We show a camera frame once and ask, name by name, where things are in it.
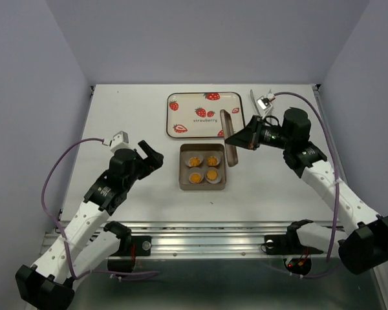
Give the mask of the orange cookie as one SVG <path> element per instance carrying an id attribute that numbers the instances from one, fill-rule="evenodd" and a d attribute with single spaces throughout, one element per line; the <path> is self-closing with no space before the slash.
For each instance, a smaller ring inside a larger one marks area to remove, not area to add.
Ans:
<path id="1" fill-rule="evenodd" d="M 198 167 L 201 164 L 201 159 L 199 157 L 192 157 L 189 159 L 188 163 L 190 167 Z"/>
<path id="2" fill-rule="evenodd" d="M 216 167 L 219 164 L 219 159 L 216 156 L 209 156 L 206 162 L 209 167 Z"/>
<path id="3" fill-rule="evenodd" d="M 200 183 L 202 181 L 202 175 L 200 173 L 194 172 L 189 175 L 189 181 L 191 183 Z"/>
<path id="4" fill-rule="evenodd" d="M 215 171 L 215 170 L 212 170 L 210 169 L 207 173 L 206 173 L 206 177 L 208 180 L 210 181 L 214 181 L 218 178 L 218 172 Z"/>

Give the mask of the metal tongs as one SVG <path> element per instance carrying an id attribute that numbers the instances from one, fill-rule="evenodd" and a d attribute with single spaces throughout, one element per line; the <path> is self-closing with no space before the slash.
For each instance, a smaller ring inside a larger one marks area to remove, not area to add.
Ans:
<path id="1" fill-rule="evenodd" d="M 253 104 L 253 107 L 255 109 L 255 112 L 256 112 L 256 114 L 258 116 L 263 118 L 263 117 L 271 116 L 272 115 L 272 112 L 273 112 L 273 109 L 274 109 L 273 104 L 272 104 L 272 108 L 270 110 L 262 110 L 261 107 L 257 104 L 258 98 L 255 97 L 255 94 L 254 94 L 252 89 L 250 90 L 249 94 L 250 94 L 250 99 L 252 101 L 252 104 Z"/>

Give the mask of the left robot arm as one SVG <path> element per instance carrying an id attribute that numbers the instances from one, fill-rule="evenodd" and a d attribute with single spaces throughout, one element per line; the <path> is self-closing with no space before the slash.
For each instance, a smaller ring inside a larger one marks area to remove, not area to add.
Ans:
<path id="1" fill-rule="evenodd" d="M 109 166 L 91 185 L 55 242 L 32 265 L 16 273 L 21 298 L 36 309 L 68 309 L 75 295 L 74 283 L 83 280 L 110 255 L 133 250 L 130 228 L 109 218 L 126 200 L 136 181 L 163 166 L 164 157 L 145 141 L 139 146 L 146 157 L 115 137 Z"/>

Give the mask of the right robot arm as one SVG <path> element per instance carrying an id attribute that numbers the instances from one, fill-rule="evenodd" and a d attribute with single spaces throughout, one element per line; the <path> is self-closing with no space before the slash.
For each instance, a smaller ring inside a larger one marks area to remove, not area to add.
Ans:
<path id="1" fill-rule="evenodd" d="M 336 175 L 326 155 L 310 139 L 311 122 L 299 108 L 289 108 L 283 121 L 273 125 L 253 116 L 235 132 L 228 112 L 220 112 L 224 142 L 229 146 L 229 165 L 238 163 L 237 148 L 257 150 L 261 145 L 283 151 L 283 159 L 297 177 L 311 187 L 332 210 L 332 228 L 300 220 L 285 234 L 268 237 L 267 254 L 293 256 L 325 253 L 337 256 L 352 274 L 362 274 L 388 262 L 388 216 L 364 204 Z"/>

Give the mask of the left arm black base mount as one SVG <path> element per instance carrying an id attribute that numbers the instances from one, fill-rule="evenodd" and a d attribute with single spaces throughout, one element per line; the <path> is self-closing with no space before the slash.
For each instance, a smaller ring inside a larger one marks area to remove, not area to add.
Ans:
<path id="1" fill-rule="evenodd" d="M 119 249 L 107 260 L 107 269 L 112 272 L 131 273 L 136 268 L 136 259 L 151 256 L 150 236 L 132 236 L 121 241 Z"/>

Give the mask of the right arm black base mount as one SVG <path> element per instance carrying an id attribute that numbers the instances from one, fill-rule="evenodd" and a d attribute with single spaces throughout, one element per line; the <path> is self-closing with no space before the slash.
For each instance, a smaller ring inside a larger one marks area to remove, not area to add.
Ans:
<path id="1" fill-rule="evenodd" d="M 264 237 L 261 249 L 267 255 L 283 257 L 285 269 L 298 276 L 307 276 L 312 268 L 312 255 L 323 254 L 322 250 L 301 245 L 293 234 L 271 234 Z"/>

